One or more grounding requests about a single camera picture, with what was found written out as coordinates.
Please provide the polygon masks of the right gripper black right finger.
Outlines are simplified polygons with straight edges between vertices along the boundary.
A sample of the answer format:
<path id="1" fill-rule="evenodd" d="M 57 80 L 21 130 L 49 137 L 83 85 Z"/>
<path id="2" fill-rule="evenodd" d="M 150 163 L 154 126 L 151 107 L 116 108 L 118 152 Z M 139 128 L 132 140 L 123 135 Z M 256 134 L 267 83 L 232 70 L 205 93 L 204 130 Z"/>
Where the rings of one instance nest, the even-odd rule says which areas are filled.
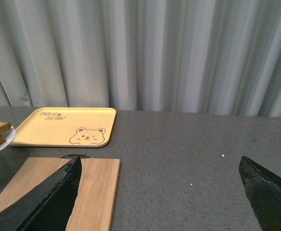
<path id="1" fill-rule="evenodd" d="M 281 177 L 246 156 L 239 173 L 261 229 L 281 231 Z"/>

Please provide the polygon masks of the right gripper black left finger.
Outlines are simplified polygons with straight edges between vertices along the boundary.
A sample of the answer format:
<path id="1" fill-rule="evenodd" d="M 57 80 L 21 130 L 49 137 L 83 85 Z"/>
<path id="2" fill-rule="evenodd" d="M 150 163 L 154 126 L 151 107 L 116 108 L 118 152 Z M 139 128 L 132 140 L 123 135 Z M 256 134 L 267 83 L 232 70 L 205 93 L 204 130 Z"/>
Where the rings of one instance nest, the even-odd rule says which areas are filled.
<path id="1" fill-rule="evenodd" d="M 78 195 L 82 172 L 75 157 L 0 212 L 0 231 L 64 231 Z"/>

